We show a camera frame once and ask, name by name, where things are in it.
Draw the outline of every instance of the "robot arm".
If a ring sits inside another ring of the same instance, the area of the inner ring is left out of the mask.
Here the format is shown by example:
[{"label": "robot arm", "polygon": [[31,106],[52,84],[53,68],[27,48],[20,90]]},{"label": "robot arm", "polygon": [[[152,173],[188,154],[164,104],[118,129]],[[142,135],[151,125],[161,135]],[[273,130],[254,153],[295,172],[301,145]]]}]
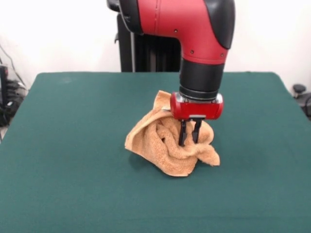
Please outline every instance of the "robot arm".
[{"label": "robot arm", "polygon": [[217,119],[223,109],[218,93],[234,25],[234,0],[120,0],[127,29],[137,34],[174,37],[181,44],[179,92],[171,97],[171,112],[182,121],[195,120],[197,142],[203,119]]}]

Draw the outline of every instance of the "green table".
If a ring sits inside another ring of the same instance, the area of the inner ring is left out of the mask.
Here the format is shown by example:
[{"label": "green table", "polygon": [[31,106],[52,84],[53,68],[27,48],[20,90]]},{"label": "green table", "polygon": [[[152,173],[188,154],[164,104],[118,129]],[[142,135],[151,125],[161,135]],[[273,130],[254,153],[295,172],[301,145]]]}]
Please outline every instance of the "green table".
[{"label": "green table", "polygon": [[226,73],[221,166],[124,149],[177,73],[40,74],[0,146],[0,233],[310,233],[311,125],[273,73]]}]

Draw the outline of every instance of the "orange towel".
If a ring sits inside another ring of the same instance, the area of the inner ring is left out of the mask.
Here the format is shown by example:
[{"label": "orange towel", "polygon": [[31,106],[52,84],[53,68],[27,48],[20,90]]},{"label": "orange towel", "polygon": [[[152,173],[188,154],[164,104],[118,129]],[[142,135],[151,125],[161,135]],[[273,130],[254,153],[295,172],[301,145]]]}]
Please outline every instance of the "orange towel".
[{"label": "orange towel", "polygon": [[127,135],[125,148],[170,176],[188,176],[198,159],[211,166],[219,166],[219,155],[210,145],[214,132],[206,122],[202,122],[197,144],[191,135],[195,123],[187,122],[185,146],[178,145],[180,121],[174,119],[169,111],[170,97],[167,92],[158,92],[153,109]]}]

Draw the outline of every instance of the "crumpled towel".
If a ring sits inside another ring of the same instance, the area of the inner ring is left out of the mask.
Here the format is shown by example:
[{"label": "crumpled towel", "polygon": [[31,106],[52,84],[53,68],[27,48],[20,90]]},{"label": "crumpled towel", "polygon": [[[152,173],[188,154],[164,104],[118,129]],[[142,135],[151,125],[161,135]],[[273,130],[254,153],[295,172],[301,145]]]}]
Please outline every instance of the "crumpled towel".
[{"label": "crumpled towel", "polygon": [[125,148],[145,158],[170,176],[190,175],[198,159],[211,166],[219,166],[219,155],[210,145],[214,132],[205,121],[202,122],[197,144],[193,142],[191,135],[195,122],[187,122],[185,145],[179,146],[181,123],[168,111],[170,97],[170,93],[158,92],[153,109],[127,135]]}]

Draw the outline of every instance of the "white wall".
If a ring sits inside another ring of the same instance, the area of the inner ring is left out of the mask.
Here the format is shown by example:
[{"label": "white wall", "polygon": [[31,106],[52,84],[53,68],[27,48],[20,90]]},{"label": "white wall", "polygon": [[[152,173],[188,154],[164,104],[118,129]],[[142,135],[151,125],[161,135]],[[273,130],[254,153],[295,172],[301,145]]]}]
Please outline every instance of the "white wall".
[{"label": "white wall", "polygon": [[[0,1],[0,43],[28,86],[40,72],[120,71],[117,13],[106,0]],[[273,71],[288,89],[303,83],[311,90],[311,1],[235,2],[225,70]]]}]

